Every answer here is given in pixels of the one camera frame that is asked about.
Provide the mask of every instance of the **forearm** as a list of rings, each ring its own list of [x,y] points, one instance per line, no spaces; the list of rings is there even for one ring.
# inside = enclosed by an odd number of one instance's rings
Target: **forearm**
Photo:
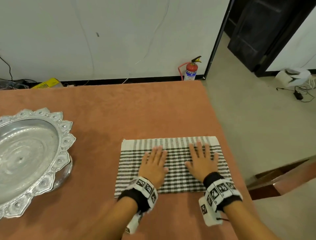
[[[254,217],[241,201],[224,207],[226,216],[239,240],[280,240],[258,218]]]
[[[137,213],[137,203],[130,197],[119,200],[110,212],[93,226],[81,240],[119,240]]]

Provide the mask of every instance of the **striped cloth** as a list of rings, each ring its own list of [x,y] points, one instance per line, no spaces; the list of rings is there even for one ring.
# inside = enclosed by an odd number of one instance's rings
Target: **striped cloth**
[[[145,152],[151,152],[154,146],[159,145],[162,145],[164,150],[168,150],[165,167],[169,168],[169,173],[158,193],[205,191],[204,185],[196,180],[184,165],[184,162],[192,161],[189,143],[197,141],[200,141],[203,146],[205,143],[210,145],[211,159],[214,157],[213,153],[218,152],[218,172],[224,178],[232,180],[222,149],[214,136],[123,140],[114,197],[118,197],[137,176]]]

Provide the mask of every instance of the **floor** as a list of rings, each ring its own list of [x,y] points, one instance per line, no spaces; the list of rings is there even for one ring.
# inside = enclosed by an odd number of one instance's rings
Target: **floor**
[[[290,91],[277,91],[282,86],[274,77],[257,78],[227,49],[228,43],[224,34],[202,83],[249,184],[255,174],[316,155],[316,99],[302,103]],[[316,179],[254,204],[281,239],[313,239],[315,190]]]
[[[257,78],[228,43],[224,34],[202,83],[246,183],[255,174],[316,155],[316,99],[302,103],[291,91],[277,91],[282,86],[274,77]]]

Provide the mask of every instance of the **table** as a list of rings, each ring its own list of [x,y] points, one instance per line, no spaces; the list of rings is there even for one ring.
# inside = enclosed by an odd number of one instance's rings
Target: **table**
[[[216,136],[232,178],[254,212],[245,183],[200,81],[0,92],[0,116],[47,107],[73,121],[74,167],[64,185],[37,196],[20,218],[0,220],[0,239],[78,239],[114,204],[123,139]],[[161,194],[134,235],[123,239],[237,239],[229,222],[207,227],[202,193]]]

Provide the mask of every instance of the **fire extinguisher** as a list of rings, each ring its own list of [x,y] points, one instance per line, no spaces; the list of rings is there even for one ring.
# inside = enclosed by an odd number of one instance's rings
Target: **fire extinguisher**
[[[198,65],[196,64],[196,62],[201,62],[200,58],[201,56],[198,56],[197,58],[192,59],[191,62],[186,62],[178,67],[178,71],[180,73],[182,81],[195,79],[195,76],[198,70]],[[184,66],[185,64],[186,64],[186,70],[185,70],[184,79],[183,79],[182,73],[180,71],[180,67]]]

